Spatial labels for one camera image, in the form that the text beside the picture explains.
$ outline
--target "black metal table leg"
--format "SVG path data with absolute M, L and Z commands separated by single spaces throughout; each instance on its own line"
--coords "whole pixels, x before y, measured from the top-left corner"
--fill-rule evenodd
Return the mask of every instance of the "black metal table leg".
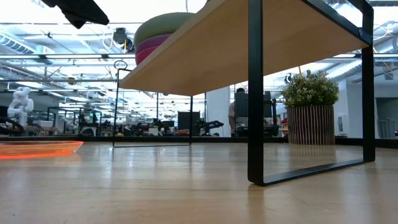
M 248 137 L 248 179 L 249 181 L 267 186 L 310 175 L 329 172 L 345 167 L 356 166 L 375 159 L 374 139 L 374 71 L 373 71 L 373 8 L 365 0 L 349 0 L 363 13 L 363 28 L 354 26 L 346 18 L 340 16 L 323 1 L 302 0 L 310 7 L 323 14 L 336 25 L 368 44 L 362 50 L 362 111 L 363 111 L 363 159 L 336 162 L 321 166 L 308 167 L 281 174 L 264 176 L 264 146 L 262 133 L 263 109 L 258 106 L 262 102 L 263 88 L 263 30 L 262 5 L 266 0 L 249 0 L 249 137 Z
M 166 147 L 166 146 L 190 146 L 192 143 L 192 137 L 190 135 L 189 144 L 169 144 L 169 145 L 144 145 L 144 146 L 116 146 L 116 118 L 118 115 L 118 101 L 119 101 L 119 72 L 120 71 L 127 71 L 131 72 L 131 70 L 125 68 L 119 68 L 118 73 L 116 74 L 116 102 L 114 107 L 114 121 L 113 121 L 113 137 L 112 137 L 112 146 L 114 148 L 123 148 L 123 147 Z M 157 93 L 157 112 L 159 112 L 159 93 Z
M 262 1 L 249 0 L 248 180 L 257 185 L 264 185 Z
M 193 129 L 193 96 L 191 96 L 191 108 L 189 111 L 189 145 L 192 145 L 192 129 Z

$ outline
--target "wooden planter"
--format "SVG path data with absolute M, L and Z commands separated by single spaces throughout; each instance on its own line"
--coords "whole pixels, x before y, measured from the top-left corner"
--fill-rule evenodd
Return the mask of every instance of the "wooden planter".
M 333 106 L 298 106 L 287 108 L 289 143 L 335 144 Z

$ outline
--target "orange light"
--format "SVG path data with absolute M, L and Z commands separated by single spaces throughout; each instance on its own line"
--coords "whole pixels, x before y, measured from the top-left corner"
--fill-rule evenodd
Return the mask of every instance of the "orange light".
M 80 148 L 81 141 L 24 141 L 0 142 L 0 159 L 63 156 Z

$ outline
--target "table top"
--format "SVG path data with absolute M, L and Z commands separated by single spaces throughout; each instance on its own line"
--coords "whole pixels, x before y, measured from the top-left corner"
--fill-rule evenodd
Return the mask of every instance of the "table top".
M 264 1 L 263 15 L 264 75 L 368 46 L 302 0 Z M 247 81 L 248 42 L 248 0 L 212 0 L 120 87 L 193 96 Z

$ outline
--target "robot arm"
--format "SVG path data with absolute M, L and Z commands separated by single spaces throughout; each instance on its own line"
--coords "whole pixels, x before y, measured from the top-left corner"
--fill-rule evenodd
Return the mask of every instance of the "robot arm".
M 25 112 L 32 112 L 33 111 L 33 100 L 27 99 L 27 105 L 25 106 Z
M 33 111 L 33 100 L 28 98 L 29 93 L 29 87 L 18 87 L 12 94 L 13 99 L 7 110 L 10 118 L 15 117 L 15 114 L 19 115 L 19 124 L 22 126 L 26 125 L 27 112 Z

